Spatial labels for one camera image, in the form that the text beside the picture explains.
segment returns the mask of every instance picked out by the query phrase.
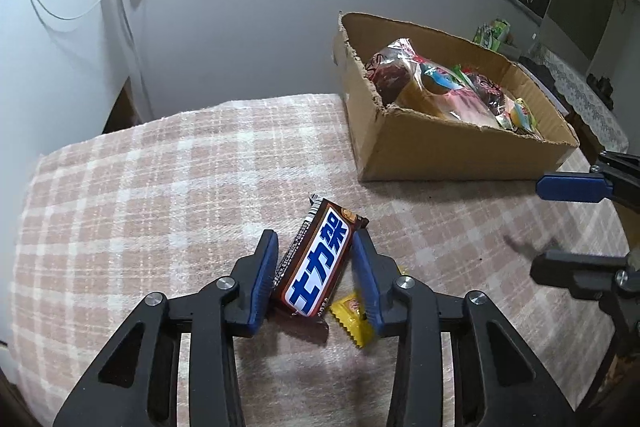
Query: metal screw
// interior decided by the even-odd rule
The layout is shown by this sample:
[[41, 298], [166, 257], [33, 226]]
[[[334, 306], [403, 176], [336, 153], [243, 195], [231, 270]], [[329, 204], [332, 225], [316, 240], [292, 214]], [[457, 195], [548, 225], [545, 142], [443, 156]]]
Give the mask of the metal screw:
[[479, 306], [486, 302], [487, 296], [478, 290], [473, 290], [472, 292], [469, 292], [469, 300], [473, 302], [473, 304], [477, 304]]
[[408, 275], [401, 275], [396, 279], [396, 284], [400, 286], [404, 290], [408, 290], [409, 288], [413, 288], [415, 286], [415, 281], [412, 277]]
[[624, 270], [618, 270], [616, 272], [616, 284], [618, 284], [618, 286], [620, 288], [622, 288], [622, 286], [625, 285], [626, 281], [629, 279], [628, 274], [626, 273], [626, 271]]
[[157, 306], [162, 302], [162, 294], [160, 292], [151, 292], [145, 297], [145, 304], [147, 306]]
[[233, 277], [221, 277], [216, 281], [216, 286], [221, 290], [233, 288], [234, 284], [236, 284], [236, 281], [234, 281]]

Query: small candy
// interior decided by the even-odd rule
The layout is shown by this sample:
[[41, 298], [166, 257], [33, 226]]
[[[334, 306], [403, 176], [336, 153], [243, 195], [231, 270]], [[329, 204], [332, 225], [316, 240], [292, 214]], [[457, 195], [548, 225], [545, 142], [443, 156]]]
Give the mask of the small candy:
[[536, 133], [538, 123], [523, 99], [518, 98], [515, 100], [515, 104], [510, 110], [510, 117], [516, 127], [524, 129], [529, 134]]
[[329, 306], [329, 309], [340, 325], [349, 333], [356, 346], [364, 347], [373, 340], [375, 333], [367, 322], [364, 311], [360, 311], [355, 292], [350, 293], [344, 299], [335, 301]]

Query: lace tablecloth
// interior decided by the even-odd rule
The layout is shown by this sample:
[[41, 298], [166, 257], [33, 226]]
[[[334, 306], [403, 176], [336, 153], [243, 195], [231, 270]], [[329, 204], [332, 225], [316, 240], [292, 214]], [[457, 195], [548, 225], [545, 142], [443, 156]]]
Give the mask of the lace tablecloth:
[[589, 126], [604, 149], [623, 153], [629, 149], [629, 140], [620, 124], [580, 73], [542, 44], [534, 48], [529, 58], [548, 68], [558, 92]]

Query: white wall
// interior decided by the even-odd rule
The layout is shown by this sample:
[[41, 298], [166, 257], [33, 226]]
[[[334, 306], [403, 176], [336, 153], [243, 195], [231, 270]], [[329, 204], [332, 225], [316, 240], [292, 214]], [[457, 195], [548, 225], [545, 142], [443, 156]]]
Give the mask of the white wall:
[[626, 7], [622, 2], [613, 3], [607, 28], [588, 72], [596, 78], [610, 78], [613, 114], [629, 139], [628, 152], [640, 154], [639, 0], [626, 0]]
[[341, 92], [332, 62], [340, 10], [465, 38], [502, 17], [523, 50], [538, 31], [509, 0], [123, 1], [155, 118], [226, 100]]
[[[42, 0], [72, 16], [95, 0]], [[18, 214], [40, 155], [101, 133], [127, 76], [100, 7], [83, 19], [40, 19], [29, 0], [0, 0], [0, 339], [11, 343], [8, 284]], [[12, 375], [0, 349], [0, 366]]]

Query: bed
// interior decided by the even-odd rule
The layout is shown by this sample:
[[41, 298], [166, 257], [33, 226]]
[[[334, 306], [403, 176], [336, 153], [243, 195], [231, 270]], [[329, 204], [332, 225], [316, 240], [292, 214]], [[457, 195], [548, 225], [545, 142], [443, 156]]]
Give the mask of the bed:
[[[562, 167], [586, 171], [577, 151]], [[612, 335], [597, 304], [537, 286], [548, 247], [624, 255], [610, 201], [539, 200], [533, 182], [361, 184], [338, 95], [297, 95], [176, 114], [40, 160], [20, 216], [11, 312], [18, 387], [50, 425], [85, 368], [150, 291], [194, 293], [252, 253], [263, 229], [289, 246], [318, 192], [370, 219], [378, 251], [435, 291], [486, 292], [569, 402], [584, 396]], [[336, 297], [353, 289], [350, 268]], [[238, 339], [248, 426], [383, 426], [396, 340], [358, 350], [338, 322], [325, 346], [266, 322]], [[178, 423], [188, 425], [188, 338]], [[453, 422], [444, 339], [444, 425]]]

